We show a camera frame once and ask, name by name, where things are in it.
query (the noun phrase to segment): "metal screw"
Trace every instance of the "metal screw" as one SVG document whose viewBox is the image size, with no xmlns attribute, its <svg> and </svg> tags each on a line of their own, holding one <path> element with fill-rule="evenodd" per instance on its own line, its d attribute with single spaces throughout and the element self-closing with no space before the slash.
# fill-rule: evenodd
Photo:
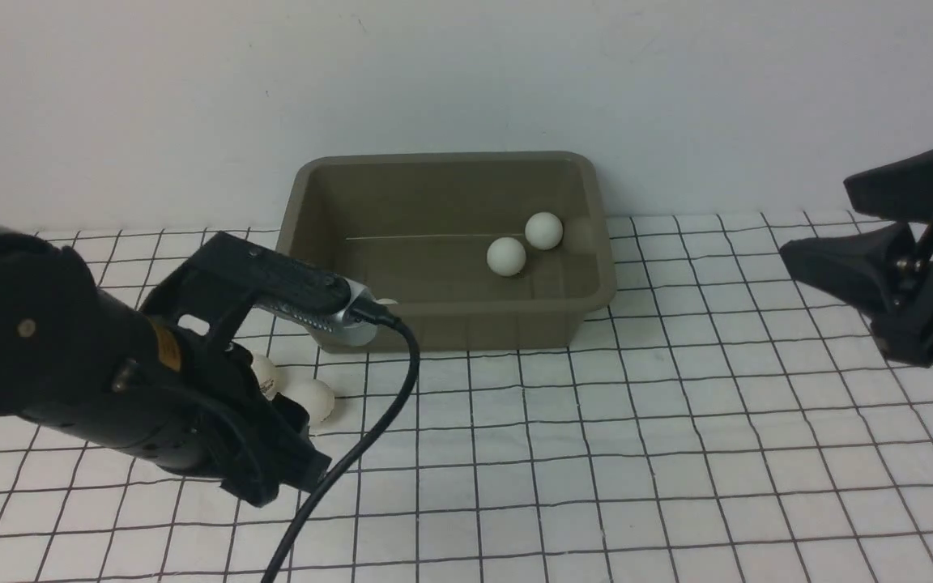
<svg viewBox="0 0 933 583">
<path fill-rule="evenodd" d="M 22 321 L 19 321 L 19 324 L 16 325 L 16 334 L 21 338 L 30 338 L 34 336 L 34 331 L 37 329 L 37 324 L 31 320 L 30 317 L 25 317 Z"/>
</svg>

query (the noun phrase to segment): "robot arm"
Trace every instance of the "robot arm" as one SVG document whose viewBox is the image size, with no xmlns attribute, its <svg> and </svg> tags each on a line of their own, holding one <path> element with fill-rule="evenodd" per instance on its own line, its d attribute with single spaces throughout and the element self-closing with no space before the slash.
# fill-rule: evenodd
<svg viewBox="0 0 933 583">
<path fill-rule="evenodd" d="M 364 344 L 386 326 L 407 340 L 407 379 L 389 410 L 344 458 L 308 440 L 308 414 L 267 401 L 251 355 L 232 341 L 249 310 Z M 203 335 L 178 325 L 191 315 Z M 334 481 L 389 427 L 419 372 L 411 331 L 363 285 L 218 233 L 153 289 L 139 311 L 96 288 L 74 249 L 0 228 L 0 416 L 23 419 L 153 462 L 214 477 L 263 506 L 280 484 L 311 493 L 263 581 Z"/>
<path fill-rule="evenodd" d="M 845 180 L 859 213 L 896 221 L 836 239 L 793 240 L 780 254 L 791 277 L 871 319 L 886 358 L 933 363 L 933 149 Z M 927 223 L 914 239 L 910 223 Z"/>
</svg>

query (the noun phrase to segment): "white wall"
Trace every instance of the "white wall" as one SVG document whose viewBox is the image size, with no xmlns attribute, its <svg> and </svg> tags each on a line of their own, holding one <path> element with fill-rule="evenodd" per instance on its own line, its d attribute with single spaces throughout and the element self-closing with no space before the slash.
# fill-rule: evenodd
<svg viewBox="0 0 933 583">
<path fill-rule="evenodd" d="M 927 0 L 0 0 L 0 221 L 275 224 L 320 155 L 573 149 L 612 213 L 933 147 Z"/>
</svg>

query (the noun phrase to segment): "black grid line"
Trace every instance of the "black grid line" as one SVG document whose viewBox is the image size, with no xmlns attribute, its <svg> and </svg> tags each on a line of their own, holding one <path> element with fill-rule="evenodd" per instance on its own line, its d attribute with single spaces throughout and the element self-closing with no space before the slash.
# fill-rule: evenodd
<svg viewBox="0 0 933 583">
<path fill-rule="evenodd" d="M 636 221 L 633 221 L 633 229 L 634 228 L 636 228 Z M 680 240 L 682 241 L 682 245 L 684 245 L 684 249 L 685 249 L 685 240 L 682 240 L 682 237 L 680 237 Z M 647 263 L 645 262 L 643 263 L 643 269 L 645 273 L 647 274 L 647 280 L 649 281 L 650 270 L 647 266 Z M 689 262 L 689 269 L 693 270 L 693 264 L 691 262 Z M 693 271 L 693 280 L 695 281 L 697 280 L 696 270 Z M 654 308 L 658 310 L 658 313 L 662 313 L 662 310 L 660 310 L 660 303 L 658 301 L 658 295 L 654 294 L 653 301 L 654 301 Z M 679 368 L 679 361 L 676 358 L 675 351 L 671 350 L 672 348 L 671 339 L 670 339 L 669 333 L 667 333 L 667 327 L 664 325 L 663 318 L 659 318 L 658 322 L 660 324 L 660 327 L 662 327 L 662 334 L 664 334 L 664 339 L 666 339 L 666 343 L 669 344 L 669 352 L 671 354 L 671 367 L 675 369 L 675 376 L 677 376 L 679 379 L 682 379 L 682 372 Z M 628 368 L 624 370 L 624 373 L 625 373 L 625 379 L 627 380 L 628 379 Z M 701 457 L 704 458 L 704 468 L 707 469 L 708 476 L 711 477 L 711 493 L 714 494 L 715 504 L 718 506 L 718 515 L 722 518 L 723 526 L 726 527 L 726 539 L 729 540 L 730 547 L 732 547 L 732 550 L 733 550 L 733 560 L 736 563 L 736 571 L 740 575 L 741 583 L 747 583 L 747 578 L 745 578 L 744 573 L 743 573 L 743 567 L 741 567 L 741 564 L 740 564 L 740 554 L 737 553 L 736 545 L 733 540 L 733 532 L 732 532 L 732 529 L 730 528 L 729 520 L 726 519 L 726 510 L 722 507 L 722 499 L 718 497 L 718 486 L 716 486 L 715 484 L 714 473 L 712 473 L 711 471 L 711 461 L 708 460 L 707 446 L 704 443 L 704 437 L 701 436 L 700 429 L 697 429 L 696 420 L 693 419 L 693 407 L 692 405 L 690 405 L 689 395 L 686 394 L 685 383 L 682 383 L 682 398 L 684 399 L 686 403 L 686 413 L 688 413 L 686 417 L 688 417 L 690 425 L 692 425 L 693 427 L 693 432 L 697 434 L 697 440 L 701 444 L 700 455 Z M 656 477 L 655 475 L 653 476 L 653 479 L 656 481 L 658 480 L 658 477 Z M 671 538 L 667 538 L 667 545 L 671 546 Z"/>
<path fill-rule="evenodd" d="M 158 252 L 158 249 L 160 248 L 160 238 L 163 236 L 164 236 L 164 229 L 160 229 L 160 232 L 158 233 L 158 235 L 156 235 L 155 246 L 153 246 L 153 255 L 156 255 L 156 252 Z M 149 274 L 151 273 L 152 267 L 153 267 L 153 261 L 151 259 L 151 265 L 146 270 L 146 275 L 143 278 L 143 284 L 139 289 L 139 296 L 137 296 L 136 298 L 137 306 L 142 303 L 142 296 L 143 296 L 143 293 L 146 291 L 147 282 L 149 281 Z M 114 545 L 117 523 L 121 520 L 121 511 L 125 508 L 125 498 L 127 494 L 129 494 L 129 484 L 130 484 L 130 481 L 132 481 L 132 472 L 134 468 L 136 467 L 136 462 L 137 462 L 137 458 L 133 457 L 132 462 L 130 462 L 129 464 L 129 474 L 127 474 L 125 486 L 123 486 L 121 490 L 121 499 L 117 503 L 117 513 L 114 514 L 114 525 L 113 525 L 114 530 L 111 531 L 110 539 L 107 540 L 107 551 L 103 554 L 103 564 L 100 566 L 99 579 L 103 579 L 103 575 L 107 571 L 107 563 L 110 560 L 110 551 L 112 550 L 112 547 Z"/>
<path fill-rule="evenodd" d="M 466 354 L 466 370 L 471 370 L 470 352 Z M 521 354 L 518 353 L 518 380 L 523 384 L 525 381 L 525 372 L 521 365 Z M 470 387 L 474 386 L 473 379 L 470 381 Z M 521 393 L 521 407 L 525 421 L 528 421 L 528 394 L 525 391 Z M 545 551 L 545 531 L 542 529 L 542 509 L 539 506 L 541 498 L 538 496 L 538 474 L 535 472 L 535 444 L 530 434 L 530 424 L 525 423 L 525 437 L 528 440 L 528 465 L 532 473 L 532 495 L 535 501 L 535 519 L 538 521 L 538 545 L 542 557 L 542 575 L 545 580 L 549 580 L 549 561 L 547 560 L 547 551 Z"/>
<path fill-rule="evenodd" d="M 632 221 L 632 219 L 629 219 L 628 224 L 632 228 L 633 235 L 635 236 L 636 235 L 636 222 Z M 636 248 L 637 248 L 638 253 L 642 255 L 643 248 L 640 247 L 640 243 L 638 243 L 638 239 L 636 239 Z M 615 347 L 618 348 L 618 363 L 619 365 L 621 365 L 621 372 L 622 374 L 625 375 L 625 380 L 628 380 L 628 373 L 626 372 L 626 368 L 625 368 L 625 358 L 622 356 L 622 353 L 621 353 L 621 338 L 618 336 L 618 328 L 614 322 L 615 317 L 614 317 L 614 313 L 612 313 L 611 306 L 607 306 L 607 315 L 610 317 L 610 320 L 611 320 L 611 332 L 612 334 L 614 334 L 614 344 L 615 344 Z M 656 475 L 654 473 L 653 462 L 650 460 L 650 449 L 647 447 L 647 442 L 645 442 L 645 439 L 643 438 L 643 428 L 640 427 L 640 414 L 638 414 L 638 409 L 636 407 L 636 398 L 634 397 L 632 390 L 629 390 L 628 392 L 628 404 L 630 407 L 632 407 L 633 417 L 636 418 L 636 433 L 638 434 L 638 436 L 640 436 L 640 446 L 643 447 L 643 453 L 645 454 L 644 459 L 647 462 L 647 471 L 650 472 L 651 487 L 653 488 L 654 497 L 656 498 L 655 503 L 658 506 L 658 519 L 662 522 L 662 536 L 664 537 L 664 542 L 667 543 L 669 542 L 669 534 L 667 534 L 667 521 L 664 520 L 664 509 L 662 506 L 662 496 L 660 496 L 659 494 L 658 479 L 656 479 Z M 578 412 L 578 416 L 580 417 L 582 416 L 581 411 Z M 678 565 L 676 564 L 675 553 L 671 552 L 671 548 L 667 549 L 667 557 L 669 557 L 669 562 L 671 564 L 671 575 L 675 578 L 675 583 L 679 583 L 679 568 L 678 568 Z"/>
<path fill-rule="evenodd" d="M 722 219 L 721 219 L 721 218 L 719 218 L 719 224 L 722 224 Z M 771 232 L 771 229 L 770 229 L 769 234 L 770 234 L 770 236 L 773 237 L 773 243 L 775 244 L 775 236 L 773 236 L 773 233 Z M 751 302 L 755 302 L 755 292 L 752 291 L 752 289 L 751 289 L 751 284 L 748 282 L 747 276 L 745 276 L 744 273 L 743 273 L 743 269 L 742 269 L 742 266 L 740 265 L 740 261 L 738 261 L 738 259 L 737 259 L 737 261 L 735 261 L 735 262 L 736 262 L 737 269 L 740 270 L 740 275 L 741 275 L 741 277 L 743 277 L 744 285 L 745 285 L 745 287 L 747 287 L 747 289 L 748 289 L 748 294 L 751 296 Z M 769 334 L 769 326 L 768 326 L 767 322 L 765 321 L 765 315 L 762 314 L 762 313 L 759 313 L 759 314 L 758 314 L 758 317 L 759 317 L 759 320 L 761 321 L 762 328 L 765 330 L 765 333 L 766 333 L 766 334 Z M 782 360 L 782 356 L 780 355 L 780 351 L 777 349 L 777 347 L 775 347 L 775 344 L 773 345 L 773 354 L 775 355 L 775 359 L 777 359 L 778 364 L 780 364 L 780 369 L 781 369 L 781 370 L 786 370 L 787 368 L 786 368 L 786 366 L 784 365 L 784 360 Z M 800 402 L 800 398 L 799 398 L 799 396 L 797 395 L 797 390 L 796 390 L 796 388 L 794 388 L 794 383 L 792 383 L 792 381 L 790 380 L 789 377 L 787 377 L 787 384 L 788 384 L 788 387 L 789 387 L 790 390 L 791 390 L 791 393 L 793 394 L 794 402 Z M 833 476 L 833 470 L 830 469 L 830 465 L 829 465 L 829 463 L 826 461 L 826 455 L 825 455 L 825 453 L 823 453 L 822 444 L 820 443 L 819 436 L 816 434 L 816 428 L 814 427 L 814 425 L 812 424 L 812 422 L 811 422 L 810 420 L 808 420 L 807 412 L 804 412 L 804 411 L 801 412 L 801 417 L 803 417 L 803 421 L 804 421 L 804 423 L 807 425 L 808 431 L 809 431 L 809 432 L 812 434 L 812 436 L 813 436 L 813 440 L 814 440 L 814 442 L 815 442 L 815 444 L 816 444 L 816 448 L 819 450 L 820 462 L 821 462 L 821 464 L 823 464 L 823 468 L 826 469 L 826 475 L 827 475 L 827 477 L 829 477 L 830 486 L 832 486 L 832 488 L 833 488 L 833 493 L 834 493 L 834 495 L 837 497 L 837 502 L 838 502 L 839 505 L 841 506 L 841 511 L 844 512 L 844 514 L 845 514 L 845 519 L 848 521 L 848 528 L 851 528 L 851 531 L 853 532 L 853 534 L 857 534 L 857 533 L 858 533 L 858 529 L 855 528 L 855 523 L 854 523 L 854 521 L 852 521 L 851 513 L 848 512 L 848 508 L 845 506 L 844 500 L 841 498 L 840 492 L 837 491 L 837 480 L 834 478 L 834 476 Z M 866 562 L 867 568 L 870 569 L 870 575 L 873 577 L 874 582 L 875 582 L 875 583 L 879 583 L 879 580 L 877 579 L 877 573 L 873 571 L 873 568 L 872 568 L 872 567 L 870 567 L 870 557 L 867 556 L 866 549 L 865 549 L 865 547 L 863 547 L 863 544 L 862 544 L 862 543 L 859 543 L 859 553 L 862 553 L 862 554 L 863 554 L 863 561 Z"/>
<path fill-rule="evenodd" d="M 466 386 L 474 386 L 474 380 L 470 372 L 470 361 L 467 359 L 466 362 Z M 420 398 L 419 394 L 422 391 L 417 391 L 417 403 L 415 404 L 415 427 L 418 429 L 417 434 L 415 434 L 415 509 L 417 512 L 420 510 Z M 474 462 L 473 475 L 474 475 L 474 524 L 477 528 L 477 554 L 479 556 L 484 556 L 484 542 L 481 539 L 481 482 L 478 479 L 478 462 L 477 462 L 477 418 L 474 415 L 474 395 L 471 394 L 467 399 L 467 402 L 470 403 L 470 453 L 471 461 Z M 419 517 L 417 517 L 417 532 L 415 532 L 415 556 L 420 557 L 420 522 Z M 478 583 L 484 583 L 484 561 L 477 561 L 478 569 Z M 417 562 L 415 566 L 415 579 L 417 583 L 420 582 L 420 564 Z"/>
<path fill-rule="evenodd" d="M 677 226 L 679 225 L 678 217 L 675 218 L 675 224 Z M 735 251 L 733 250 L 733 244 L 729 242 L 728 236 L 726 237 L 726 242 L 729 243 L 729 246 L 730 246 L 729 255 L 735 255 Z M 682 247 L 684 247 L 684 249 L 686 250 L 686 254 L 689 255 L 689 250 L 688 250 L 688 247 L 686 247 L 685 239 L 682 240 Z M 690 266 L 690 270 L 692 270 L 693 272 L 693 279 L 697 279 L 697 270 L 693 269 L 692 262 L 690 262 L 689 266 Z M 704 295 L 704 289 L 700 289 L 700 293 L 701 293 L 701 301 L 704 302 L 704 307 L 705 309 L 707 309 L 708 298 L 707 296 Z M 767 457 L 765 453 L 765 446 L 763 446 L 762 436 L 758 434 L 758 428 L 755 427 L 755 422 L 752 421 L 751 410 L 748 409 L 748 404 L 744 401 L 743 391 L 740 390 L 740 384 L 737 383 L 736 374 L 735 372 L 733 372 L 733 365 L 729 362 L 729 355 L 726 354 L 726 348 L 722 344 L 722 332 L 719 332 L 718 323 L 714 320 L 714 318 L 708 318 L 708 320 L 711 320 L 711 328 L 712 330 L 714 330 L 715 340 L 718 340 L 719 346 L 722 347 L 722 360 L 726 361 L 726 367 L 729 368 L 730 376 L 733 377 L 733 387 L 736 388 L 736 392 L 740 398 L 741 405 L 743 405 L 744 416 L 747 417 L 748 426 L 751 428 L 751 432 L 755 436 L 756 443 L 758 443 L 759 454 L 761 455 L 761 458 L 762 458 L 762 466 L 765 468 L 765 475 L 768 476 L 770 486 L 773 487 L 773 494 L 775 495 L 775 499 L 777 499 L 777 506 L 780 509 L 780 514 L 782 515 L 782 517 L 784 517 L 784 523 L 787 525 L 787 532 L 790 535 L 790 538 L 795 538 L 794 528 L 793 526 L 791 526 L 791 519 L 790 517 L 787 516 L 787 509 L 785 509 L 784 507 L 784 501 L 782 501 L 780 490 L 778 490 L 777 488 L 777 480 L 773 478 L 773 469 L 769 467 L 769 458 Z M 695 421 L 695 424 L 693 424 L 693 429 L 697 431 L 696 421 Z M 722 520 L 726 521 L 726 523 L 728 524 L 728 519 L 726 519 L 725 512 L 722 513 Z M 794 543 L 793 547 L 794 547 L 794 553 L 797 555 L 797 560 L 799 560 L 801 564 L 801 571 L 804 571 L 804 579 L 806 579 L 808 583 L 812 583 L 812 577 L 808 575 L 808 566 L 806 565 L 806 562 L 804 562 L 803 555 L 801 555 L 801 549 L 799 547 L 799 544 Z M 740 567 L 740 561 L 739 561 L 739 557 L 737 557 L 737 568 L 739 567 Z"/>
<path fill-rule="evenodd" d="M 900 488 L 929 488 L 933 487 L 933 483 L 904 483 L 901 486 L 883 486 L 883 487 L 851 487 L 843 488 L 839 490 L 840 493 L 850 493 L 850 492 L 869 492 L 869 493 L 886 493 L 900 490 Z M 803 496 L 810 494 L 833 494 L 833 490 L 795 490 L 782 492 L 780 495 L 782 497 L 786 496 Z M 577 504 L 596 504 L 597 502 L 693 502 L 693 501 L 714 501 L 714 500 L 745 500 L 745 499 L 758 499 L 758 498 L 774 498 L 774 494 L 769 493 L 755 493 L 755 494 L 719 494 L 719 495 L 707 495 L 707 496 L 663 496 L 663 497 L 612 497 L 612 498 L 600 498 L 599 501 L 593 498 L 571 498 L 564 500 L 562 502 L 547 502 L 540 503 L 537 506 L 540 509 L 556 509 L 560 506 L 570 506 Z M 485 512 L 497 512 L 497 510 L 518 510 L 518 509 L 534 509 L 536 504 L 534 503 L 522 503 L 522 504 L 504 504 L 497 506 L 483 506 L 481 509 Z M 462 513 L 463 509 L 421 509 L 421 510 L 404 510 L 404 512 L 383 512 L 383 513 L 348 513 L 348 514 L 333 514 L 333 516 L 324 516 L 324 517 L 314 517 L 311 519 L 313 524 L 323 523 L 324 521 L 343 521 L 353 519 L 353 517 L 415 517 L 415 516 L 427 516 L 427 514 L 442 514 L 442 513 Z M 240 526 L 245 525 L 278 525 L 278 524 L 288 524 L 290 521 L 288 519 L 271 519 L 271 520 L 256 520 L 256 521 L 243 521 Z M 162 521 L 158 524 L 147 524 L 147 525 L 137 525 L 137 526 L 118 526 L 118 527 L 105 527 L 105 528 L 91 528 L 91 529 L 74 529 L 59 532 L 59 534 L 110 534 L 110 532 L 126 532 L 126 531 L 141 531 L 147 529 L 163 529 L 170 526 L 175 527 L 185 527 L 185 526 L 202 526 L 202 527 L 226 527 L 229 524 L 223 523 L 211 523 L 211 521 Z M 910 531 L 901 531 L 903 534 L 915 534 L 915 532 L 922 532 L 922 534 L 933 534 L 933 529 L 919 529 L 919 530 L 910 530 Z M 49 536 L 52 531 L 30 531 L 30 532 L 8 532 L 8 534 L 0 534 L 0 538 L 29 538 L 29 536 Z M 810 538 L 800 538 L 800 536 L 790 536 L 789 538 L 767 538 L 760 539 L 760 543 L 789 543 L 792 540 L 796 542 L 802 542 L 803 540 L 829 540 L 834 538 L 878 538 L 879 536 L 885 536 L 886 534 L 852 534 L 852 535 L 843 535 L 843 536 L 811 536 Z M 726 543 L 710 543 L 711 546 L 724 547 Z M 615 553 L 619 549 L 608 550 L 607 553 Z M 556 552 L 551 552 L 549 555 L 555 556 Z M 492 555 L 493 557 L 502 557 L 504 555 Z"/>
<path fill-rule="evenodd" d="M 521 362 L 521 356 L 518 354 L 518 363 Z M 578 407 L 578 418 L 582 417 L 582 399 L 578 396 L 578 383 L 577 377 L 574 374 L 574 362 L 571 361 L 571 350 L 570 347 L 567 348 L 567 366 L 571 372 L 571 386 L 574 388 L 574 405 Z M 521 374 L 521 382 L 523 384 L 523 373 Z M 589 480 L 592 482 L 593 486 L 593 499 L 596 501 L 596 521 L 599 523 L 600 532 L 606 532 L 607 529 L 603 527 L 603 506 L 600 504 L 599 499 L 599 488 L 596 487 L 596 468 L 593 465 L 593 448 L 589 444 L 589 435 L 586 434 L 586 425 L 584 422 L 580 422 L 580 427 L 582 428 L 582 443 L 586 447 L 586 460 L 589 462 Z M 600 543 L 603 545 L 603 560 L 607 564 L 607 579 L 611 580 L 614 578 L 611 574 L 611 555 L 607 552 L 607 536 L 601 536 Z"/>
<path fill-rule="evenodd" d="M 804 296 L 801 296 L 801 302 L 804 303 Z M 813 318 L 812 325 L 814 325 L 814 327 L 816 328 L 816 332 L 818 333 L 818 335 L 822 337 L 822 331 L 820 330 L 819 322 L 815 321 L 815 318 Z M 833 364 L 834 368 L 837 368 L 837 359 L 834 358 L 833 352 L 830 351 L 830 348 L 829 346 L 827 346 L 825 340 L 823 340 L 823 348 L 826 350 L 826 354 L 830 358 L 830 363 Z M 841 375 L 841 384 L 844 385 L 845 391 L 847 391 L 848 393 L 848 398 L 850 398 L 852 402 L 855 402 L 855 397 L 852 394 L 851 387 L 848 386 L 848 381 L 844 378 L 844 374 Z M 892 483 L 896 483 L 895 476 L 893 476 L 893 473 L 892 473 L 892 469 L 888 467 L 888 461 L 885 460 L 884 455 L 880 452 L 880 445 L 878 445 L 876 443 L 876 440 L 873 438 L 873 429 L 870 428 L 870 422 L 866 420 L 866 416 L 863 415 L 862 412 L 859 412 L 858 409 L 855 409 L 855 412 L 856 414 L 858 414 L 859 419 L 863 421 L 863 426 L 866 428 L 867 434 L 870 435 L 871 445 L 873 445 L 873 449 L 875 453 L 877 453 L 877 458 L 880 461 L 880 464 L 884 466 L 884 471 L 888 472 L 888 479 L 891 479 Z M 906 497 L 903 495 L 902 490 L 898 488 L 896 492 L 897 494 L 899 494 L 899 498 L 902 500 L 903 509 L 905 510 L 906 514 L 908 514 L 908 517 L 910 517 L 910 523 L 917 524 L 917 519 L 915 519 L 914 513 L 912 513 L 912 510 L 910 510 L 910 503 L 906 500 Z M 847 507 L 847 505 L 845 505 L 844 498 L 841 498 L 841 506 Z M 919 539 L 921 539 L 921 544 L 923 545 L 923 549 L 927 550 L 928 556 L 931 557 L 931 562 L 933 563 L 933 552 L 931 551 L 931 548 L 928 546 L 927 539 L 925 538 L 925 536 L 923 536 L 923 534 L 919 534 L 918 536 L 919 536 Z M 867 567 L 870 568 L 870 573 L 873 575 L 873 578 L 876 580 L 877 573 L 874 572 L 873 565 L 871 565 L 869 558 L 867 558 Z"/>
</svg>

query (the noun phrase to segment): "black cable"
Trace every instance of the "black cable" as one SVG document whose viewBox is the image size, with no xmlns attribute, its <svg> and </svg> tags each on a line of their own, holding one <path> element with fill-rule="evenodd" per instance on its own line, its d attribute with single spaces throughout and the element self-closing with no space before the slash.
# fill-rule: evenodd
<svg viewBox="0 0 933 583">
<path fill-rule="evenodd" d="M 391 403 L 391 406 L 388 406 L 388 410 L 384 412 L 384 415 L 381 415 L 377 424 L 374 424 L 373 428 L 369 429 L 369 431 L 362 436 L 359 443 L 351 447 L 344 457 L 341 457 L 340 462 L 334 464 L 334 467 L 330 468 L 329 472 L 326 472 L 326 476 L 323 476 L 322 480 L 319 480 L 319 484 L 315 487 L 315 491 L 305 500 L 300 509 L 297 510 L 297 514 L 295 514 L 293 520 L 290 521 L 290 526 L 286 529 L 279 545 L 275 548 L 273 558 L 269 561 L 269 567 L 267 567 L 266 571 L 262 574 L 262 583 L 275 582 L 275 576 L 279 575 L 280 569 L 283 567 L 283 561 L 286 560 L 286 555 L 293 547 L 293 540 L 297 538 L 300 529 L 304 528 L 312 510 L 319 505 L 319 501 L 321 501 L 322 497 L 326 495 L 326 492 L 333 487 L 337 479 L 340 479 L 344 472 L 347 472 L 348 468 L 351 468 L 355 462 L 359 461 L 362 454 L 366 453 L 366 450 L 369 449 L 373 443 L 377 442 L 379 436 L 391 425 L 395 417 L 401 413 L 401 410 L 405 406 L 405 402 L 408 401 L 408 398 L 412 394 L 412 387 L 415 386 L 415 380 L 417 380 L 420 374 L 420 346 L 415 340 L 415 336 L 412 335 L 412 331 L 408 329 L 402 321 L 396 317 L 392 317 L 391 313 L 388 313 L 384 307 L 378 306 L 377 304 L 369 303 L 359 305 L 359 303 L 356 302 L 356 306 L 352 306 L 352 308 L 356 309 L 356 313 L 358 313 L 363 320 L 386 326 L 405 338 L 405 344 L 408 346 L 408 372 L 405 374 L 403 387 L 399 390 L 398 395 L 395 396 L 395 401 Z"/>
</svg>

